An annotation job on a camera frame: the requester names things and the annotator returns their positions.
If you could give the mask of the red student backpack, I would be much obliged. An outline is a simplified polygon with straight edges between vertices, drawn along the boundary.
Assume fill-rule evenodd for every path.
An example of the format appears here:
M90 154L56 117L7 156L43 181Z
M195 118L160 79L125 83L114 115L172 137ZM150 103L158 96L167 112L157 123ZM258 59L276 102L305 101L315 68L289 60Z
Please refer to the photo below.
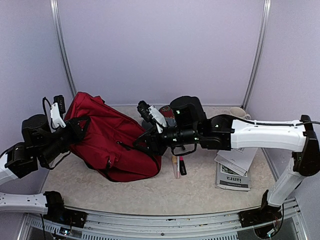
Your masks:
M64 119L80 117L90 117L90 123L84 139L71 145L70 151L109 181L138 181L161 171L161 156L133 146L145 131L136 120L86 92L77 93Z

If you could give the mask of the white paper book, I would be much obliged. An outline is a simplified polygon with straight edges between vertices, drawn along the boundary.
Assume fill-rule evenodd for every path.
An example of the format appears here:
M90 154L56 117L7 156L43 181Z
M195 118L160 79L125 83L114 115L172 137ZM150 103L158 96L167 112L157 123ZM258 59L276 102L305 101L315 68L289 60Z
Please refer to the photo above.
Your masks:
M231 151L219 150L214 160L244 177L250 169L257 150L254 147L232 149Z

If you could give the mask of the ianra magazine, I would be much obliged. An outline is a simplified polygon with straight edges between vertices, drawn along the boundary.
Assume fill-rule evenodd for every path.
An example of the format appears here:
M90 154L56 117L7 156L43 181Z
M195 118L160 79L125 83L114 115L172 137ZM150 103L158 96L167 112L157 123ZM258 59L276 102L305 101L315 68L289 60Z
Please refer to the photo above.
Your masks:
M241 176L228 167L217 163L215 186L223 190L248 192L251 190L251 178L248 173Z

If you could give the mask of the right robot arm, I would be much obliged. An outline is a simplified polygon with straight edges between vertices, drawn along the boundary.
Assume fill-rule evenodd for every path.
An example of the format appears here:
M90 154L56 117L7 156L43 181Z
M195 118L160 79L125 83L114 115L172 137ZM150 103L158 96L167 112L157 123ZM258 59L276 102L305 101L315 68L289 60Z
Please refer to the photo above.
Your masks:
M193 145L208 150L269 148L291 151L291 159L273 188L262 197L256 218L266 222L303 181L320 170L320 146L314 122L308 115L292 121L245 120L228 114L207 118L195 96L181 96L170 103L176 124L169 126L160 111L145 101L137 110L152 127L134 141L134 146L161 156L167 149Z

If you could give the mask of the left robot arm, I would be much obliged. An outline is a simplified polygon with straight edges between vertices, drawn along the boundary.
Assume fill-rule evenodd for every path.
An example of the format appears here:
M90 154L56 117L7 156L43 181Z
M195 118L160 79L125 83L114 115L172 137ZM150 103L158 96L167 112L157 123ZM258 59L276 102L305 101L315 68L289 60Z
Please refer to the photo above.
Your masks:
M36 114L24 120L21 132L24 141L6 149L0 155L0 183L22 179L39 167L53 170L51 163L59 156L66 158L71 146L84 140L91 119L75 117L51 131L46 115ZM56 218L63 223L70 218L61 194L46 191L39 194L0 194L2 212L34 213L46 218Z

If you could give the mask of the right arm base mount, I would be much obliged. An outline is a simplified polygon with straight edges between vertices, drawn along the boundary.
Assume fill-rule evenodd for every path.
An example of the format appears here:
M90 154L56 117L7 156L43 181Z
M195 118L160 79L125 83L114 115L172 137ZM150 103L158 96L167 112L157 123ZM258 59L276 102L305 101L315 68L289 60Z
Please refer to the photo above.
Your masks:
M258 208L243 210L238 213L239 221L242 228L255 226L267 222L281 219L283 214L281 212L281 206L270 206L267 200L269 191L266 190L262 195L261 206Z

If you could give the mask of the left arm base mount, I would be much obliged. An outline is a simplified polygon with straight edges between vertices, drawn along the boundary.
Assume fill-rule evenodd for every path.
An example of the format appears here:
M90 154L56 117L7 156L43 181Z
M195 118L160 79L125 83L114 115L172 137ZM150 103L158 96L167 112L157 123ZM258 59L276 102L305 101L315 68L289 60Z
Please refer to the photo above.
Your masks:
M66 208L61 194L57 191L45 191L43 195L47 208L44 219L70 227L84 228L88 215L86 212Z

